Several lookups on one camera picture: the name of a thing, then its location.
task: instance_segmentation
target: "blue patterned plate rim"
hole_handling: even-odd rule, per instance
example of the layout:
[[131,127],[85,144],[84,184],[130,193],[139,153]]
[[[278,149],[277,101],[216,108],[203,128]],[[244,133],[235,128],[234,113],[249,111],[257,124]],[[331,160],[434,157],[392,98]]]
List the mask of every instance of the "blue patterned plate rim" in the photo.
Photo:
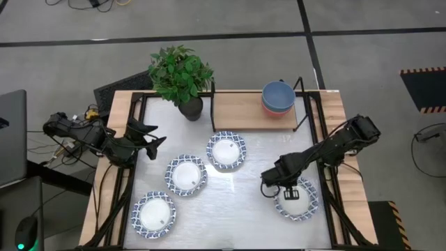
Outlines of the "blue patterned plate rim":
[[[221,139],[230,139],[231,141],[235,142],[237,144],[238,148],[240,149],[238,159],[232,164],[229,164],[229,165],[221,164],[216,159],[214,159],[214,157],[212,155],[212,149],[213,149],[214,145]],[[210,159],[210,161],[212,162],[214,167],[217,167],[220,169],[234,169],[234,168],[238,167],[239,165],[241,165],[243,163],[243,161],[245,161],[245,157],[246,157],[245,140],[235,132],[230,132],[230,131],[218,132],[218,133],[214,134],[209,139],[208,145],[206,146],[206,155],[208,156],[208,158]]]
[[[163,228],[151,231],[143,226],[141,223],[141,210],[143,206],[150,201],[151,199],[163,199],[166,203],[168,203],[170,208],[170,218],[169,222],[163,226]],[[159,238],[167,234],[172,226],[174,225],[176,218],[176,209],[174,202],[165,192],[160,191],[151,191],[144,195],[137,203],[134,204],[132,214],[130,216],[130,220],[132,221],[132,226],[136,230],[138,234],[143,236],[144,238],[154,239]]]
[[274,204],[275,204],[275,208],[276,208],[277,212],[279,212],[284,217],[290,218],[291,220],[294,220],[294,221],[303,221],[303,220],[310,219],[313,216],[313,214],[317,211],[317,209],[318,209],[318,194],[317,194],[316,188],[314,188],[313,184],[311,182],[309,182],[308,180],[304,179],[303,177],[298,178],[298,186],[303,188],[309,196],[309,205],[308,205],[308,209],[306,212],[300,213],[297,215],[290,214],[288,211],[286,211],[282,207],[282,205],[279,202],[278,196],[274,196]]
[[[184,163],[184,162],[192,162],[200,169],[201,177],[200,177],[199,183],[194,188],[192,188],[190,190],[183,190],[183,189],[179,188],[174,183],[174,179],[172,177],[174,175],[175,168],[177,166],[179,166],[179,164]],[[193,156],[193,155],[181,154],[177,158],[174,158],[167,165],[167,170],[166,170],[166,174],[164,175],[164,180],[166,181],[167,187],[169,188],[170,191],[174,192],[176,195],[188,196],[188,195],[193,195],[194,192],[200,190],[200,188],[203,187],[203,185],[208,180],[208,172],[206,171],[206,168],[204,167],[204,164],[203,164],[203,161],[201,161],[201,158]]]

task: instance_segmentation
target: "stacked bowls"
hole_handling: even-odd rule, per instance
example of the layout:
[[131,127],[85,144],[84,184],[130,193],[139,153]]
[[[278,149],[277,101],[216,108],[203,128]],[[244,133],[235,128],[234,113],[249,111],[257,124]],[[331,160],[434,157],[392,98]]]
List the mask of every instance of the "stacked bowls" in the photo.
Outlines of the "stacked bowls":
[[262,107],[269,116],[284,116],[293,108],[294,100],[294,90],[281,81],[266,84],[262,90]]

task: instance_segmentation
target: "gray floor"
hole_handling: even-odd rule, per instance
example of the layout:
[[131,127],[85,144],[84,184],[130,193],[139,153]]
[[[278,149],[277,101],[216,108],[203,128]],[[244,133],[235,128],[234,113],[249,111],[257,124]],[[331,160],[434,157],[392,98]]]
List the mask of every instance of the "gray floor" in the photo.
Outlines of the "gray floor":
[[[305,6],[313,31],[446,26],[443,0],[308,0]],[[66,0],[57,6],[10,0],[0,14],[0,42],[302,30],[294,0],[133,0],[109,13],[71,10]],[[420,128],[446,116],[419,114],[399,71],[446,66],[446,33],[330,36],[314,42],[327,89],[341,91],[348,116],[369,115],[383,133],[358,157],[368,199],[397,203],[414,249],[444,250],[446,182],[415,169],[410,141]],[[51,113],[82,113],[95,102],[92,90],[145,70],[150,53],[179,44],[209,62],[221,89],[258,89],[299,75],[307,88],[317,88],[306,40],[299,37],[0,48],[0,93],[26,89],[28,127],[39,130]],[[29,139],[30,147],[51,144],[42,135]],[[417,145],[415,155],[428,172],[446,175],[445,151],[436,146],[439,142]],[[50,157],[29,155],[36,162]],[[95,163],[94,156],[86,160]],[[80,165],[61,171],[81,177],[89,172]],[[54,192],[45,188],[45,197]],[[45,214],[47,236],[81,224],[86,202],[71,194],[55,199],[54,204],[66,206],[59,210],[66,214]],[[73,248],[79,234],[77,227],[49,237],[45,245]]]

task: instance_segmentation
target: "computer mouse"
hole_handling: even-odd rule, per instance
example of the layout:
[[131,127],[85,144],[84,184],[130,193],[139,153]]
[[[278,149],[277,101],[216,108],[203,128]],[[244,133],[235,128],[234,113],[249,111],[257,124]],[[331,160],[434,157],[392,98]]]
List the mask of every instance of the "computer mouse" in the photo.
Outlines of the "computer mouse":
[[15,230],[15,247],[20,251],[29,251],[37,240],[37,218],[29,216],[20,221]]

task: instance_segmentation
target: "white plate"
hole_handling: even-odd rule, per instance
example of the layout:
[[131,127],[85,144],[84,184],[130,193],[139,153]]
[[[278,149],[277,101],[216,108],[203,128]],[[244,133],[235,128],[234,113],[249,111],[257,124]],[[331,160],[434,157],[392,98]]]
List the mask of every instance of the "white plate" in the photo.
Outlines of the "white plate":
[[159,238],[175,222],[175,205],[165,192],[148,192],[134,206],[132,226],[144,238]]
[[299,199],[285,200],[283,190],[274,197],[276,210],[294,221],[310,219],[318,209],[318,195],[311,182],[299,177],[298,185],[293,187],[299,192]]
[[164,180],[170,191],[188,196],[206,183],[208,173],[200,158],[182,154],[169,163]]
[[236,168],[245,161],[245,140],[234,132],[219,132],[209,139],[206,154],[215,167]]

